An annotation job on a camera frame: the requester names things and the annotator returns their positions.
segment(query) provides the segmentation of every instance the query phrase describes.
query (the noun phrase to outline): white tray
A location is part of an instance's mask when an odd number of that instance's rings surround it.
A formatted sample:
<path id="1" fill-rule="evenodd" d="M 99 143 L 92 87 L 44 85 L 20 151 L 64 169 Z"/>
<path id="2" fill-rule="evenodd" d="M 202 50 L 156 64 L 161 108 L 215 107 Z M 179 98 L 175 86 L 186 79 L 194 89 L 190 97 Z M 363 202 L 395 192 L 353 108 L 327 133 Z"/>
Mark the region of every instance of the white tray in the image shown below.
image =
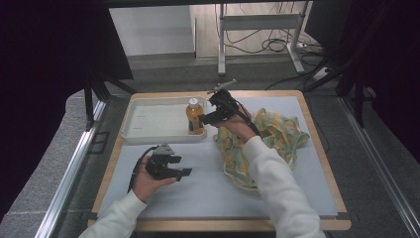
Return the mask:
<path id="1" fill-rule="evenodd" d="M 206 113 L 206 99 L 193 96 Z M 140 98 L 130 102 L 121 131 L 130 144 L 185 143 L 200 141 L 207 136 L 188 134 L 185 108 L 193 97 Z"/>

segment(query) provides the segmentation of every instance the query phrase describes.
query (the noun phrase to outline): floral cloth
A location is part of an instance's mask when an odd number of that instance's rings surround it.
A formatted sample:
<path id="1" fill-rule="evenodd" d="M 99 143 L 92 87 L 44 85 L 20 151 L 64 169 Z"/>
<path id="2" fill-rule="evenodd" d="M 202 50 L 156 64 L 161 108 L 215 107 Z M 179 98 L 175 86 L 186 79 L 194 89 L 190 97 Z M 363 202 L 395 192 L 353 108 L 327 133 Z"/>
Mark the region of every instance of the floral cloth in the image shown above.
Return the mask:
<path id="1" fill-rule="evenodd" d="M 262 134 L 263 142 L 269 148 L 276 149 L 293 170 L 297 159 L 296 149 L 309 139 L 307 133 L 300 131 L 297 118 L 287 118 L 262 108 L 254 116 L 253 121 Z M 241 188 L 257 189 L 253 178 L 248 174 L 249 163 L 242 153 L 244 144 L 241 140 L 224 127 L 218 129 L 215 138 L 225 161 L 225 174 Z"/>

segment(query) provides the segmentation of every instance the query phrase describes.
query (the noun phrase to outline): bottle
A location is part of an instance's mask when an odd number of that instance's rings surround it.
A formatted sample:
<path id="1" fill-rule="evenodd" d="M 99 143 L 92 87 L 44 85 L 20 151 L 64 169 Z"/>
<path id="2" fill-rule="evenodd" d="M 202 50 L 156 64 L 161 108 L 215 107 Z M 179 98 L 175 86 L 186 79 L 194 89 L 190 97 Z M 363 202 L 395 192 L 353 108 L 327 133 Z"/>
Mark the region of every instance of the bottle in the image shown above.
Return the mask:
<path id="1" fill-rule="evenodd" d="M 198 103 L 197 98 L 189 99 L 189 104 L 185 109 L 188 117 L 188 134 L 201 135 L 204 133 L 203 123 L 198 119 L 198 115 L 203 114 L 203 107 Z"/>

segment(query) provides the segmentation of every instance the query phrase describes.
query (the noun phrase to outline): white long-sleeve shirt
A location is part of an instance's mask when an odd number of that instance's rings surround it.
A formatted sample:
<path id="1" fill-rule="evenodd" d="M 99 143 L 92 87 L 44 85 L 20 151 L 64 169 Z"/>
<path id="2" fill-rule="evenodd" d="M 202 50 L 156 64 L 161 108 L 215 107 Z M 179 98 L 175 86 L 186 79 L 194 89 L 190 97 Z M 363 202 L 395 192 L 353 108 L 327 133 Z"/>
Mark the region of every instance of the white long-sleeve shirt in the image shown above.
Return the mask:
<path id="1" fill-rule="evenodd" d="M 269 149 L 255 136 L 247 142 L 243 152 L 250 162 L 250 174 L 275 227 L 276 237 L 325 237 L 318 214 L 276 150 Z M 87 228 L 80 238 L 130 237 L 137 217 L 145 208 L 130 191 L 123 199 L 115 201 L 105 216 Z"/>

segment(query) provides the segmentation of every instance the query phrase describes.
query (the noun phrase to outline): person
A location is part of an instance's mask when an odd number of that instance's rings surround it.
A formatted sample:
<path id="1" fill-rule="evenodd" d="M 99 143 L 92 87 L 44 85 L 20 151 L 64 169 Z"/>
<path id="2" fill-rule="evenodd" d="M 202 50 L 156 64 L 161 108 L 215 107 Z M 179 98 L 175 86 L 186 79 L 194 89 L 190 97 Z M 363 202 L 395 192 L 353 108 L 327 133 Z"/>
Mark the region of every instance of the person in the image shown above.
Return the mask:
<path id="1" fill-rule="evenodd" d="M 243 152 L 250 162 L 250 175 L 258 186 L 276 237 L 325 237 L 319 215 L 311 207 L 291 169 L 275 149 L 267 147 L 238 115 L 212 126 L 226 127 L 244 142 Z M 147 199 L 159 187 L 174 183 L 174 179 L 153 180 L 144 166 L 140 170 L 132 191 L 114 202 L 106 215 L 86 229 L 80 237 L 101 237 L 101 234 L 106 234 L 106 237 L 131 235 L 137 216 L 146 207 Z"/>

